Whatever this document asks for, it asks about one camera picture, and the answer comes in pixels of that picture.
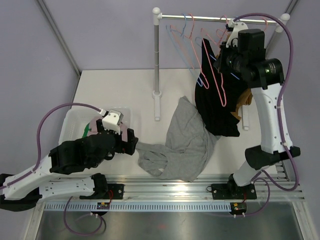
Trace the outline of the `green tank top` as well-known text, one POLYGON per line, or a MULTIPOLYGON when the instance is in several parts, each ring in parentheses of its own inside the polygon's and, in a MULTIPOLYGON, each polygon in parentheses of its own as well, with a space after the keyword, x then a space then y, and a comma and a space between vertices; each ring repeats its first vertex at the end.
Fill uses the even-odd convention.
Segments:
POLYGON ((82 138, 87 137, 90 131, 91 131, 91 128, 90 128, 90 124, 88 123, 84 128, 84 132, 83 132, 82 138))

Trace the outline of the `grey tank top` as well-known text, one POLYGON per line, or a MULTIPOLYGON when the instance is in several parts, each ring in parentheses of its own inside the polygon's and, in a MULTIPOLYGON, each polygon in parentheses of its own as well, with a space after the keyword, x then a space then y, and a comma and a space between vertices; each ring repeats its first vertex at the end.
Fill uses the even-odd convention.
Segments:
POLYGON ((206 167, 221 137, 210 133, 186 96, 179 99, 165 144, 139 142, 137 164, 161 180, 193 182, 206 167))

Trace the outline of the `mauve pink tank top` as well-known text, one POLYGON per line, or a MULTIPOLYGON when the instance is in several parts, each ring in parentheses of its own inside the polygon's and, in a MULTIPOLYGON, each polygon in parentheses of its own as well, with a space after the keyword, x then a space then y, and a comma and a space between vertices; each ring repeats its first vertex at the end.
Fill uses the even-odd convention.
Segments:
MULTIPOLYGON (((98 129, 97 129, 97 120, 101 120, 101 117, 94 117, 88 126, 88 131, 86 136, 91 136, 91 135, 96 135, 98 133, 98 129)), ((127 135, 127 126, 124 123, 120 123, 120 130, 122 132, 121 138, 124 142, 128 141, 128 135, 127 135)))

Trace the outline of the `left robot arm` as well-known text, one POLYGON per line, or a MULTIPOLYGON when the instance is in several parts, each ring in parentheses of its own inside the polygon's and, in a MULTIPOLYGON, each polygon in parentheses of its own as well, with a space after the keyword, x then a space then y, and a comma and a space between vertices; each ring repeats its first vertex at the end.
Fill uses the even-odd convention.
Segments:
POLYGON ((127 140, 124 141, 121 133, 104 130, 101 120, 97 124, 96 134, 64 141, 53 148, 38 167, 30 167, 16 175, 1 174, 0 208, 22 212, 49 199, 79 197, 98 200, 111 196, 107 178, 102 173, 80 180, 57 180, 97 168, 101 162, 112 160, 115 154, 131 156, 135 153, 139 139, 133 129, 127 128, 127 140))

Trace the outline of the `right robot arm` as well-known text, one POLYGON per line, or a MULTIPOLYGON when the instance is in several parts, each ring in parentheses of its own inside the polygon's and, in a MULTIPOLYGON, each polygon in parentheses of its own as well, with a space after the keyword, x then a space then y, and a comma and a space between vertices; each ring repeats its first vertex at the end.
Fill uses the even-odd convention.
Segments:
POLYGON ((260 29, 233 29, 214 66, 220 73, 234 71, 247 83, 255 101, 261 144, 247 148, 245 162, 228 178, 226 190, 233 199, 254 193, 253 181, 259 173, 301 154, 288 133, 282 90, 283 66, 276 58, 267 59, 265 33, 260 29))

